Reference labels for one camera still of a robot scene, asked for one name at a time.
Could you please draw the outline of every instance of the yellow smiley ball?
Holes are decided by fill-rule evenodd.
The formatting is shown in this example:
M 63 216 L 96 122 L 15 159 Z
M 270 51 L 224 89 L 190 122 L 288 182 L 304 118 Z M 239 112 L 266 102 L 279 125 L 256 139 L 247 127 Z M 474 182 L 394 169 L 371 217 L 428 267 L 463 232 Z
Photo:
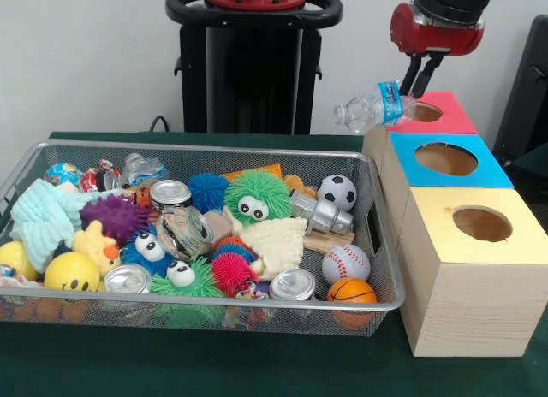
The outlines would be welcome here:
M 64 253 L 45 270 L 44 286 L 50 290 L 95 292 L 99 286 L 99 267 L 84 253 Z
M 29 281 L 38 279 L 38 272 L 28 260 L 27 251 L 20 240 L 10 241 L 0 247 L 0 264 L 13 267 L 17 273 L 24 275 Z

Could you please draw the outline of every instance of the basket rim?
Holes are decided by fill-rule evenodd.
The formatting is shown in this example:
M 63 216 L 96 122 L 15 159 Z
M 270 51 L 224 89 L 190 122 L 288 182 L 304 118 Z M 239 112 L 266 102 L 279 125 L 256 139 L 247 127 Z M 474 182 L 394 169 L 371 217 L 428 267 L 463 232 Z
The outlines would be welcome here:
M 58 290 L 31 289 L 31 288 L 0 288 L 1 296 L 19 296 L 28 298 L 49 298 L 49 299 L 74 299 L 74 300 L 97 300 L 97 301 L 122 301 L 131 303 L 155 303 L 155 304 L 176 304 L 176 305 L 211 305 L 211 306 L 233 306 L 252 308 L 277 308 L 277 309 L 308 309 L 327 311 L 392 311 L 399 308 L 405 300 L 402 274 L 397 262 L 396 249 L 391 238 L 390 224 L 384 197 L 378 178 L 378 171 L 373 160 L 359 152 L 351 151 L 307 151 L 290 149 L 269 149 L 269 148 L 242 148 L 228 146 L 209 145 L 170 145 L 153 143 L 126 143 L 126 142 L 104 142 L 86 140 L 60 140 L 49 139 L 32 145 L 21 160 L 14 167 L 12 172 L 0 186 L 0 199 L 3 199 L 8 191 L 17 181 L 24 177 L 32 163 L 38 158 L 42 149 L 50 146 L 76 146 L 76 147 L 105 147 L 105 148 L 126 148 L 164 151 L 211 151 L 228 153 L 250 153 L 250 154 L 277 154 L 285 156 L 315 156 L 315 157 L 341 157 L 353 158 L 365 162 L 369 166 L 369 176 L 373 189 L 374 203 L 377 206 L 378 225 L 381 235 L 388 237 L 383 239 L 383 247 L 386 250 L 390 266 L 390 278 L 394 288 L 394 299 L 388 303 L 339 303 L 327 301 L 294 301 L 294 300 L 261 300 L 256 299 L 232 299 L 232 298 L 205 298 L 186 296 L 163 296 L 157 294 L 131 294 L 131 293 L 91 293 L 91 292 L 60 292 Z

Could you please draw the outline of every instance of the baseball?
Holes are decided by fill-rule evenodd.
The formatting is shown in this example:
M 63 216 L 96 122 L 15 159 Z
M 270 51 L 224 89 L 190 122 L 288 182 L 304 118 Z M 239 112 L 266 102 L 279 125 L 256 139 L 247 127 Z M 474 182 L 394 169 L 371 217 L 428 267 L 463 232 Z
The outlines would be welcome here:
M 370 272 L 369 258 L 363 250 L 354 245 L 333 247 L 322 262 L 322 273 L 329 284 L 345 277 L 367 280 Z

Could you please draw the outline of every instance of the purple spiky ball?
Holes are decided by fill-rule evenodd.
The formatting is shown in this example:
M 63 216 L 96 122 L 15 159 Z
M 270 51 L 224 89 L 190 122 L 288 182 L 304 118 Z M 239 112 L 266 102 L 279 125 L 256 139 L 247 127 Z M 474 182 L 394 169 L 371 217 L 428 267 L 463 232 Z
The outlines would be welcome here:
M 103 234 L 116 240 L 120 247 L 127 245 L 139 230 L 148 228 L 148 217 L 152 209 L 141 210 L 124 198 L 110 195 L 99 198 L 96 204 L 88 203 L 80 212 L 82 227 L 99 220 L 103 224 Z

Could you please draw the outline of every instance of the white wall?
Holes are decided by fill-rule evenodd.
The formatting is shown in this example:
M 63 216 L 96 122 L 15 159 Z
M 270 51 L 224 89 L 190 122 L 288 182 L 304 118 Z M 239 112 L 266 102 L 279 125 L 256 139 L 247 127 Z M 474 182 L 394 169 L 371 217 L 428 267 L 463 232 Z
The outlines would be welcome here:
M 407 0 L 342 1 L 342 23 L 323 31 L 314 133 L 336 131 L 334 104 L 402 78 L 408 66 L 389 32 L 393 8 Z M 546 3 L 491 0 L 479 48 L 444 60 L 432 78 L 430 89 L 454 91 L 490 144 L 531 21 Z M 0 0 L 0 180 L 53 130 L 146 130 L 157 114 L 180 130 L 178 28 L 164 0 Z

